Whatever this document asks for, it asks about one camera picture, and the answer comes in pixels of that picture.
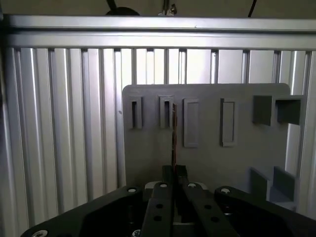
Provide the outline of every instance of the rectangular slot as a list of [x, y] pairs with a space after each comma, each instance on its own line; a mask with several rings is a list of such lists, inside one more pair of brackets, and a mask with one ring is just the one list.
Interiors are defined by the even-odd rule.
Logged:
[[165, 101], [164, 102], [164, 120], [165, 120], [165, 126], [170, 127], [170, 102]]
[[160, 128], [172, 128], [172, 96], [160, 96]]
[[233, 147], [237, 141], [237, 103], [221, 99], [221, 145]]
[[198, 147], [198, 99], [184, 99], [184, 147]]
[[130, 97], [131, 113], [130, 113], [130, 129], [142, 129], [142, 98]]
[[132, 102], [132, 118], [133, 118], [133, 128], [136, 127], [136, 120], [137, 120], [137, 104], [136, 101]]

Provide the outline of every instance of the screw hole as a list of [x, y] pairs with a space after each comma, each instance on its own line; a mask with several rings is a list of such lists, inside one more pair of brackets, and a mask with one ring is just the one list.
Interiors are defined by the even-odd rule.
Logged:
[[212, 222], [219, 222], [219, 219], [218, 219], [218, 217], [213, 216], [213, 217], [211, 217], [211, 221]]
[[161, 216], [155, 216], [154, 217], [154, 221], [161, 221], [161, 219], [162, 219]]

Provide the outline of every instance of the black cable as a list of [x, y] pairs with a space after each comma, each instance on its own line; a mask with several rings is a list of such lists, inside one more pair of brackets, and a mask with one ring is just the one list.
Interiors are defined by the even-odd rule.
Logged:
[[253, 10], [255, 9], [257, 0], [253, 0], [252, 5], [251, 5], [251, 9], [249, 11], [248, 17], [251, 17]]
[[107, 0], [107, 3], [109, 5], [109, 8], [111, 11], [115, 11], [117, 8], [117, 5], [115, 4], [114, 0]]

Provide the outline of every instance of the metallic wall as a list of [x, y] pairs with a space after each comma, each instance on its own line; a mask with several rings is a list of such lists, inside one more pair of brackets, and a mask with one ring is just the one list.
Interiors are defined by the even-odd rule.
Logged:
[[291, 94], [305, 94], [304, 125], [289, 126], [286, 170], [304, 182], [299, 211], [311, 216], [313, 50], [315, 37], [253, 33], [9, 35], [1, 84], [3, 236], [125, 184], [121, 91], [129, 84], [286, 83]]

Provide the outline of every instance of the slotted gray holder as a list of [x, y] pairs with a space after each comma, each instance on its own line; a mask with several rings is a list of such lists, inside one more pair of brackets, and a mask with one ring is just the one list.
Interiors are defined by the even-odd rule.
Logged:
[[[268, 97], [268, 102], [260, 97]], [[161, 166], [171, 164], [176, 103], [177, 163], [187, 166], [189, 179], [205, 183], [211, 191], [228, 185], [249, 192], [251, 167], [266, 177], [273, 177], [274, 166], [284, 169], [288, 122], [299, 122], [300, 102], [290, 96], [286, 84], [127, 86], [126, 182], [161, 180]]]

